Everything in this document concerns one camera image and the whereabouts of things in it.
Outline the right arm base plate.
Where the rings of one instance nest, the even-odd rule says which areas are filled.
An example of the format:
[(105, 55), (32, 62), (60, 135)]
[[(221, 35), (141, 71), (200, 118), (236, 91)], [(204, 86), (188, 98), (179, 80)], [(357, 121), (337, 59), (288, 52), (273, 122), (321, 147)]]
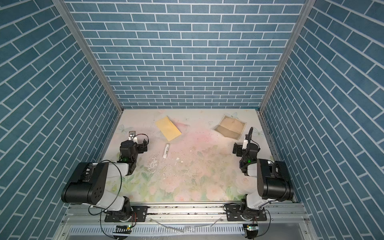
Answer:
[(239, 204), (230, 203), (223, 205), (223, 209), (229, 222), (239, 221), (266, 221), (267, 216), (263, 210), (251, 210), (247, 207), (242, 207)]

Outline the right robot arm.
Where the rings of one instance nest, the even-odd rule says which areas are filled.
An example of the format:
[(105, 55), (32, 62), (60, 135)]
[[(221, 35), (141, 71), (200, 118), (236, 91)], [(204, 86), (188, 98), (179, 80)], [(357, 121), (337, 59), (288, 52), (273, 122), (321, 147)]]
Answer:
[(241, 200), (241, 214), (253, 214), (262, 211), (269, 203), (291, 201), (294, 197), (294, 186), (286, 163), (259, 159), (260, 149), (256, 143), (235, 143), (233, 147), (233, 154), (241, 158), (239, 165), (242, 173), (257, 179), (257, 191), (246, 194)]

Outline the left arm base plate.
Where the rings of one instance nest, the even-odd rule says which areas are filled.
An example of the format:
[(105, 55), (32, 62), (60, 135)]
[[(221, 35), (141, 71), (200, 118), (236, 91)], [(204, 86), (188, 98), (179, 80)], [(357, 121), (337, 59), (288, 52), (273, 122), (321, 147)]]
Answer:
[(105, 222), (106, 223), (137, 223), (145, 222), (148, 206), (130, 206), (128, 208), (123, 207), (120, 211), (107, 211)]

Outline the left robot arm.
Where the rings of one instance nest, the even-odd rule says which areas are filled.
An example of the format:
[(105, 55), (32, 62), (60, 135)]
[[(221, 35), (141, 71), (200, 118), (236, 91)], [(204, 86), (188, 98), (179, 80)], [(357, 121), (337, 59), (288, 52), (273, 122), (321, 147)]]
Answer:
[(111, 216), (117, 222), (132, 219), (133, 208), (127, 197), (114, 194), (105, 189), (107, 179), (133, 174), (138, 155), (148, 150), (149, 140), (141, 144), (135, 141), (136, 136), (120, 145), (119, 160), (114, 163), (104, 160), (98, 164), (81, 162), (75, 168), (61, 193), (61, 199), (69, 204), (87, 204), (94, 206)]

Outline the yellow envelope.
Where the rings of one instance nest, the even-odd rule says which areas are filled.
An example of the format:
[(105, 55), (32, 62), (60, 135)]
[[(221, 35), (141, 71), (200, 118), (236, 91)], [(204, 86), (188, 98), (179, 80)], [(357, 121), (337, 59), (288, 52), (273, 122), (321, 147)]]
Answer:
[(182, 134), (168, 117), (164, 117), (156, 121), (155, 125), (159, 128), (159, 130), (169, 142)]

